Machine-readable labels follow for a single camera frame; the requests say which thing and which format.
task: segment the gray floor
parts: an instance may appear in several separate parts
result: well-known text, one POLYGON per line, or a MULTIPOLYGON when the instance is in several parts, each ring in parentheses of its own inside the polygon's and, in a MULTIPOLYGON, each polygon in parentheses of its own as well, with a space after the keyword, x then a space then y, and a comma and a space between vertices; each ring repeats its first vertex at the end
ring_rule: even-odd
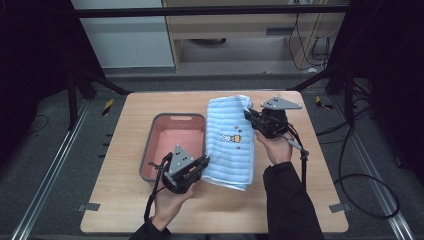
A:
MULTIPOLYGON (((187 41, 178 73, 152 73, 143 77, 111 77, 114 83, 132 91, 181 91, 181 90, 245 90, 245 89, 285 89, 308 79, 312 73, 298 70, 287 45, 282 39, 227 39, 225 44, 211 45, 187 41)), ((317 62, 315 70, 320 70, 317 62)), ((327 98, 322 91, 325 80, 305 90, 302 95, 316 132, 326 130, 343 122, 341 114, 335 110, 317 107, 315 96, 321 95, 328 103, 337 106, 343 95, 327 98)), ((79 132, 65 163, 62 166, 49 197, 39 212, 31 238, 33 239, 126 239, 129 233, 87 235, 79 225, 83 212, 77 211, 79 204, 89 201, 97 175, 107 152, 125 96, 119 96, 109 89, 95 85, 98 94, 90 102, 86 120, 79 132), (115 100, 108 116, 101 116, 106 101, 115 100)), ((358 110, 367 107, 366 102, 358 102, 358 110)), ((413 237, 396 236, 393 221, 372 218, 354 208, 346 212, 350 225, 343 234, 326 234, 326 239, 424 239, 424 188, 413 173, 398 168, 395 155, 384 134, 368 112, 356 121, 356 141, 351 139, 343 158, 343 174, 366 173, 361 160, 359 145, 366 150, 380 178, 394 189, 401 203, 401 216, 413 237)), ((0 184, 0 239, 8 239, 12 234, 31 200, 37 192, 50 163, 54 159, 68 125, 67 96, 60 92, 46 98, 39 104, 37 117, 28 134, 16 149, 14 165, 8 176, 0 184)), ((338 162, 342 144, 324 144, 342 139, 346 128, 319 137, 322 151, 333 179, 338 178, 338 162)), ((370 181, 363 179, 346 180, 346 189, 361 206, 376 214, 383 214, 381 199, 376 197, 370 181)), ((343 203, 347 203, 337 185, 343 203)), ((204 239, 204 235, 175 235, 173 239, 204 239)), ((214 235, 215 239, 252 239, 254 236, 214 235)))

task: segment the pink tray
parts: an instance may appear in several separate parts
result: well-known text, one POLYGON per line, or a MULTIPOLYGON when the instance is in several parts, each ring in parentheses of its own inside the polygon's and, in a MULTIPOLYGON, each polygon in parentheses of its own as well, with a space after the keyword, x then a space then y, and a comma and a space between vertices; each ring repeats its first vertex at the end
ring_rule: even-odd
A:
POLYGON ((205 118, 200 114, 161 113, 153 119, 140 164, 140 176, 148 182, 156 179, 157 171, 149 162, 162 159, 180 145, 194 159, 205 152, 205 118))

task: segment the cartoon print on towel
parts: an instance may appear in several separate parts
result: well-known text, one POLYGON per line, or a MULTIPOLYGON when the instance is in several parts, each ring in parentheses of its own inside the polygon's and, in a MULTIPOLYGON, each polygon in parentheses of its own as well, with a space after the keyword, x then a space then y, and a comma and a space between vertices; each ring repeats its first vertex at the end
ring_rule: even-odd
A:
POLYGON ((221 141, 239 143, 241 141, 241 136, 238 135, 238 134, 236 134, 236 135, 224 135, 224 134, 221 134, 221 141))
POLYGON ((239 134, 234 134, 234 135, 221 134, 221 141, 240 143, 241 136, 239 134))

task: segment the metal rail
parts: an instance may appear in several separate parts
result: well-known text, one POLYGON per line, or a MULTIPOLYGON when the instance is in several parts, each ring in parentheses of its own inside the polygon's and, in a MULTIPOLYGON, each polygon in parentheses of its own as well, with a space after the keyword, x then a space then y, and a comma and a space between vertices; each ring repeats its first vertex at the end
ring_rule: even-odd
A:
POLYGON ((79 112, 79 119, 76 122, 73 129, 69 130, 65 136, 65 139, 62 142, 55 158, 53 159, 52 164, 50 165, 49 170, 47 171, 40 187, 37 190, 34 198, 31 201, 31 204, 25 211, 24 216, 19 222, 18 226, 13 231, 11 236, 12 240, 25 240, 28 238, 32 227, 35 224, 35 221, 38 218, 38 215, 41 212, 41 209, 44 206, 44 203, 49 196, 49 193, 56 181, 56 178, 59 176, 60 169, 62 168, 63 163, 68 156, 69 150, 72 147, 72 144, 75 141, 75 138, 78 135, 78 132, 84 122, 84 119, 87 115, 88 107, 90 106, 90 101, 84 100, 81 110, 79 112))
POLYGON ((50 15, 68 15, 78 18, 117 18, 192 15, 240 15, 240 14, 296 14, 340 13, 365 9, 349 4, 331 5, 256 5, 256 6, 208 6, 166 8, 83 9, 74 11, 50 10, 50 15))
MULTIPOLYGON (((335 103, 334 104, 335 109, 337 109, 342 120, 343 121, 346 120, 342 112, 343 104, 340 103, 339 100, 335 97, 331 97, 331 99, 333 103, 335 103)), ((362 168, 364 169, 364 172, 372 177, 382 180, 380 174, 377 171, 377 168, 373 164, 370 156, 367 153, 367 150, 362 144, 362 141, 359 135, 356 132, 353 132, 351 139, 352 139, 354 150, 359 156, 359 162, 361 163, 362 168)), ((385 188, 381 184, 378 184, 376 181, 370 181, 370 184, 374 190, 374 194, 377 197, 384 213, 387 215, 392 213, 394 209, 396 208, 396 202, 393 199, 392 195, 390 194, 389 190, 387 190, 387 188, 385 188)), ((398 214, 396 214, 396 216, 390 218, 388 221, 393 229, 393 232, 395 233, 398 239, 400 240, 415 239, 401 211, 399 211, 398 214)))

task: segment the human hand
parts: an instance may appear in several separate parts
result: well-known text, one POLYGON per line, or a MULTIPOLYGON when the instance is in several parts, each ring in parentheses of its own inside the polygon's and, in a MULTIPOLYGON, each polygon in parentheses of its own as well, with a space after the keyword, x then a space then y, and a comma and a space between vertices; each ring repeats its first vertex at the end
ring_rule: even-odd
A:
POLYGON ((159 181, 158 189, 163 189, 156 195, 155 215, 152 217, 152 224, 159 231, 163 231, 168 226, 177 216, 183 203, 194 195, 194 185, 192 184, 186 193, 177 194, 164 188, 163 182, 159 181))
POLYGON ((264 145, 268 158, 274 165, 291 161, 293 146, 287 141, 287 139, 293 139, 290 132, 274 139, 266 138, 258 130, 255 130, 255 135, 256 139, 264 145))

